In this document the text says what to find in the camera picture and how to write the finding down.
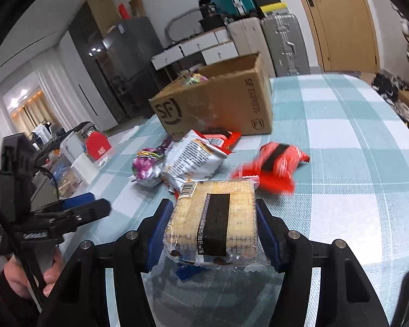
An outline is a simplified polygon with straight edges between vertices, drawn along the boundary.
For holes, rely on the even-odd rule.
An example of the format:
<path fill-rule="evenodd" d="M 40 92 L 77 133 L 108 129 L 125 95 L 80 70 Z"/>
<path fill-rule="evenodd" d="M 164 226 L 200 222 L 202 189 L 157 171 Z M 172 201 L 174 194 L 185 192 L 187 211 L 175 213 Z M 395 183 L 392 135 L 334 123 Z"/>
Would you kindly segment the clear cracker pack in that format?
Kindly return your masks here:
<path fill-rule="evenodd" d="M 177 264 L 257 272 L 270 264 L 258 236 L 256 177 L 189 181 L 165 228 L 164 250 Z"/>

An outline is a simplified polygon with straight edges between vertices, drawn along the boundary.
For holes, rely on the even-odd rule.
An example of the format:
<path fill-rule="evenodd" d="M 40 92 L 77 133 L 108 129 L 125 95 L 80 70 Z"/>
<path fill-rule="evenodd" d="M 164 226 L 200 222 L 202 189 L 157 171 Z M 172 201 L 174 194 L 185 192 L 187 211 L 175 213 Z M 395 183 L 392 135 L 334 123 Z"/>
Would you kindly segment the purple grape candy bag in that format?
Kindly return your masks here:
<path fill-rule="evenodd" d="M 140 150 L 132 162 L 129 179 L 143 187 L 155 187 L 160 184 L 165 153 L 172 142 L 172 137 L 168 136 L 156 148 Z"/>

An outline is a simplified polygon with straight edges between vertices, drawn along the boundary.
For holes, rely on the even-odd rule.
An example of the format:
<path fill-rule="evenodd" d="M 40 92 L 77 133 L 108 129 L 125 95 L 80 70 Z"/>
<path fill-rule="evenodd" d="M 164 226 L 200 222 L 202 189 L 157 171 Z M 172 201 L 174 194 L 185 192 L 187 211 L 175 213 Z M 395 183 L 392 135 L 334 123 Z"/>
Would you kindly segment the purple white snack bag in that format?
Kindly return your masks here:
<path fill-rule="evenodd" d="M 204 82 L 206 80 L 207 80 L 206 76 L 197 72 L 192 72 L 183 78 L 182 85 L 183 86 L 193 85 L 196 83 Z"/>

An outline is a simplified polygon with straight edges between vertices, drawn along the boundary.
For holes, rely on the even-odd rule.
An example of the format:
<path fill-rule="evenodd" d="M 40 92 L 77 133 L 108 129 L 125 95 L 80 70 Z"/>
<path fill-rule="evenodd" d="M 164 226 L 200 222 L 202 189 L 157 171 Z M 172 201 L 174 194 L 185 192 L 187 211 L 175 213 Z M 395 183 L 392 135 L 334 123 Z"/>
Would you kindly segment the red tissue box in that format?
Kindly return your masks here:
<path fill-rule="evenodd" d="M 98 160 L 111 149 L 111 144 L 104 134 L 92 131 L 85 139 L 85 147 L 90 158 Z"/>

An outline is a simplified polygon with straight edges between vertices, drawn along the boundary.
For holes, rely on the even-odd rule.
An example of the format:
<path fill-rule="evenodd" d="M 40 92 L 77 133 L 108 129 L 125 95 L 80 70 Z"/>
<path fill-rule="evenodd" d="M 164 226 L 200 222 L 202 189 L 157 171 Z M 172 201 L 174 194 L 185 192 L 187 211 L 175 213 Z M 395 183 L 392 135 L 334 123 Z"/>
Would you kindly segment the blue snack packet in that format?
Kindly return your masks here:
<path fill-rule="evenodd" d="M 197 267 L 194 265 L 180 265 L 178 269 L 175 271 L 175 273 L 176 273 L 176 276 L 181 281 L 186 281 L 186 280 L 189 280 L 190 278 L 193 278 L 194 275 L 203 273 L 206 270 L 207 269 L 204 267 Z"/>

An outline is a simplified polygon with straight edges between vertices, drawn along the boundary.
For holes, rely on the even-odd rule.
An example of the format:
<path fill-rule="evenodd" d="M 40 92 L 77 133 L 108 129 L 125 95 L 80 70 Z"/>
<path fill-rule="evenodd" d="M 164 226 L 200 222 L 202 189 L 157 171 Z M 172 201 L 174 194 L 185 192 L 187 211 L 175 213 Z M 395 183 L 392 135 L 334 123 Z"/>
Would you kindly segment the white barcode snack bag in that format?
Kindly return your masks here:
<path fill-rule="evenodd" d="M 201 133 L 190 130 L 165 152 L 161 179 L 170 192 L 180 192 L 186 182 L 209 180 L 229 154 L 231 150 L 216 146 Z"/>

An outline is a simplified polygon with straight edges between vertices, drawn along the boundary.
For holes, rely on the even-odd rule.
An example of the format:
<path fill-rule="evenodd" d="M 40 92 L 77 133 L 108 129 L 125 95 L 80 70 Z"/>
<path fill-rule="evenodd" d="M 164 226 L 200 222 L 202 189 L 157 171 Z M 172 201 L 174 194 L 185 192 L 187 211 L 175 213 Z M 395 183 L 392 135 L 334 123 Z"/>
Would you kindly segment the small red snack packet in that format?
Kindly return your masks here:
<path fill-rule="evenodd" d="M 258 186 L 270 193 L 293 193 L 293 173 L 301 162 L 310 157 L 297 146 L 284 143 L 263 145 L 258 156 L 234 171 L 232 179 L 254 179 Z"/>

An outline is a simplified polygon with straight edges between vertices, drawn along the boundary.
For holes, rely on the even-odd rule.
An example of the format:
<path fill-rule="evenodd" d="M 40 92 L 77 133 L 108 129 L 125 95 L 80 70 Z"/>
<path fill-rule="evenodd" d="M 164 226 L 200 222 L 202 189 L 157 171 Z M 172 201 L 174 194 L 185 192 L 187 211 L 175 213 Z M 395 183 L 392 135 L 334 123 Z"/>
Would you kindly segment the red black snack packet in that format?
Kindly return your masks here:
<path fill-rule="evenodd" d="M 211 145 L 222 150 L 225 154 L 231 154 L 235 145 L 239 142 L 242 134 L 238 131 L 224 129 L 208 129 L 207 131 L 196 131 L 198 135 L 206 139 Z"/>

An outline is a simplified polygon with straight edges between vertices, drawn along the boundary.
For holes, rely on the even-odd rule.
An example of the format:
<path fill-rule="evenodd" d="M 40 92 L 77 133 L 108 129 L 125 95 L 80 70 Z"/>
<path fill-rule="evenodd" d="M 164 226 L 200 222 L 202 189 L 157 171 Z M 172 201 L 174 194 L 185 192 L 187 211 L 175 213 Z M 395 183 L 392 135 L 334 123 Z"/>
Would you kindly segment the checkered teal tablecloth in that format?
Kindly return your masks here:
<path fill-rule="evenodd" d="M 242 137 L 214 174 L 228 179 L 269 142 L 310 157 L 291 195 L 261 193 L 270 212 L 310 240 L 347 242 L 392 318 L 409 271 L 409 130 L 365 82 L 349 75 L 276 78 L 273 131 Z M 266 326 L 283 277 L 204 270 L 189 280 L 161 258 L 143 275 L 158 326 Z"/>

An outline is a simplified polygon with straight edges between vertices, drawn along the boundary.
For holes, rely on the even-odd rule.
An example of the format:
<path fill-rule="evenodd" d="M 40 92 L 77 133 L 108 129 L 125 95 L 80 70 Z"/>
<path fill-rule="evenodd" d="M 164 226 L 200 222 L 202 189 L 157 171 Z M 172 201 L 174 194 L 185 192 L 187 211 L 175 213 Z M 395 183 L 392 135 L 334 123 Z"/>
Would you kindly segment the brown SF cardboard box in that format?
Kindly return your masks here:
<path fill-rule="evenodd" d="M 180 139 L 188 131 L 273 130 L 272 87 L 261 54 L 234 57 L 183 75 L 149 100 L 165 131 Z"/>

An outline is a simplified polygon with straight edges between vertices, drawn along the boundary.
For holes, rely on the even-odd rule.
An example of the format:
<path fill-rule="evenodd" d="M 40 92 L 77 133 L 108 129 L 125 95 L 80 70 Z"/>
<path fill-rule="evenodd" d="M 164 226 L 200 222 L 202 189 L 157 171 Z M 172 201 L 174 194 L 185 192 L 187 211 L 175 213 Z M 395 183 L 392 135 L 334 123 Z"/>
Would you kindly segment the black refrigerator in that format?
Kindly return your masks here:
<path fill-rule="evenodd" d="M 169 78 L 152 62 L 163 47 L 150 19 L 139 17 L 118 23 L 103 44 L 113 66 L 111 85 L 126 111 L 132 117 L 152 117 L 149 100 L 169 84 Z"/>

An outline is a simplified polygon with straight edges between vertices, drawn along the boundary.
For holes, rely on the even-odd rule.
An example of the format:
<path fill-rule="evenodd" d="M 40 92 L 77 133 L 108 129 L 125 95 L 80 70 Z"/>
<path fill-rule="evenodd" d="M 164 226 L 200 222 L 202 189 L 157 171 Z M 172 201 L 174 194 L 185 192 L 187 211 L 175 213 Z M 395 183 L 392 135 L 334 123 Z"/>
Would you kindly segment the white drawer desk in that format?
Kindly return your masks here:
<path fill-rule="evenodd" d="M 198 54 L 203 57 L 205 65 L 239 56 L 227 28 L 221 27 L 169 47 L 160 54 L 153 56 L 151 62 L 155 70 L 160 70 L 186 59 L 186 57 Z"/>

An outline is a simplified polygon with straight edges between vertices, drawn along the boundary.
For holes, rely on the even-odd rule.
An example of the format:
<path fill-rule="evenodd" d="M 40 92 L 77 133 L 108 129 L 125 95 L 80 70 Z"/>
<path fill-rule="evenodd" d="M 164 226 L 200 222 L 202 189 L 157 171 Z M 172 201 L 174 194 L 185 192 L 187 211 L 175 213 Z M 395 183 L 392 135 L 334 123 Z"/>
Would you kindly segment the silver aluminium suitcase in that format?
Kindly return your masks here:
<path fill-rule="evenodd" d="M 310 74 L 306 46 L 295 15 L 266 16 L 261 27 L 278 77 Z"/>

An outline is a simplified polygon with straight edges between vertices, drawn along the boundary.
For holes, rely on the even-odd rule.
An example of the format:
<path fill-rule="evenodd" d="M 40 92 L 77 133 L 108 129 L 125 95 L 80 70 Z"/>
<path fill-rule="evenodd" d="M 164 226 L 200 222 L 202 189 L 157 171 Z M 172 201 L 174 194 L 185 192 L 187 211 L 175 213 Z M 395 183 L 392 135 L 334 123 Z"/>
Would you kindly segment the beige suitcase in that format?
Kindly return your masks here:
<path fill-rule="evenodd" d="M 240 56 L 259 52 L 264 62 L 265 70 L 270 78 L 276 73 L 270 56 L 261 21 L 257 17 L 241 19 L 227 25 L 229 34 Z"/>

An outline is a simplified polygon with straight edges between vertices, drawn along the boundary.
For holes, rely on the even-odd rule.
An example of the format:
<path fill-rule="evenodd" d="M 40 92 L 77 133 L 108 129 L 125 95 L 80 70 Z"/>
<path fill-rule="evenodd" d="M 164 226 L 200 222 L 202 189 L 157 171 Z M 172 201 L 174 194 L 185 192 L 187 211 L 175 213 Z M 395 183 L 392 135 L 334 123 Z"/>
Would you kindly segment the wooden door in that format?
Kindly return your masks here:
<path fill-rule="evenodd" d="M 367 0 L 301 0 L 324 72 L 379 71 L 378 43 Z"/>

